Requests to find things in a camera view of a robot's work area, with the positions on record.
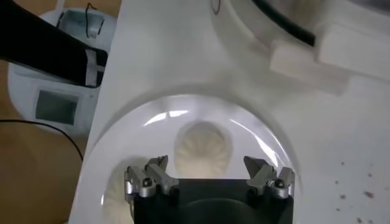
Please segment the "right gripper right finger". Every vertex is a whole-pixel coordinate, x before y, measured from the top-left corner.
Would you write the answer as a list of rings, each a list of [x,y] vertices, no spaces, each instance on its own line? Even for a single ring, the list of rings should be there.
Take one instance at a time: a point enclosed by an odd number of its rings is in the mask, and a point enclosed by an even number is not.
[[[264,195],[266,189],[274,198],[294,197],[295,173],[290,167],[282,167],[277,173],[275,168],[263,159],[244,157],[245,167],[250,175],[247,184],[254,187],[257,195]]]

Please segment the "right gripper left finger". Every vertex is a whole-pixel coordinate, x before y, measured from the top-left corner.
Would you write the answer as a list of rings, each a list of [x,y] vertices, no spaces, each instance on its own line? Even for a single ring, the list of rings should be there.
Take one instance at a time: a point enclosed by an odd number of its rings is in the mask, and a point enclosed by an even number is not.
[[[124,198],[130,203],[135,197],[149,198],[160,191],[174,195],[179,191],[179,180],[166,173],[168,155],[150,159],[144,167],[128,166],[124,172]]]

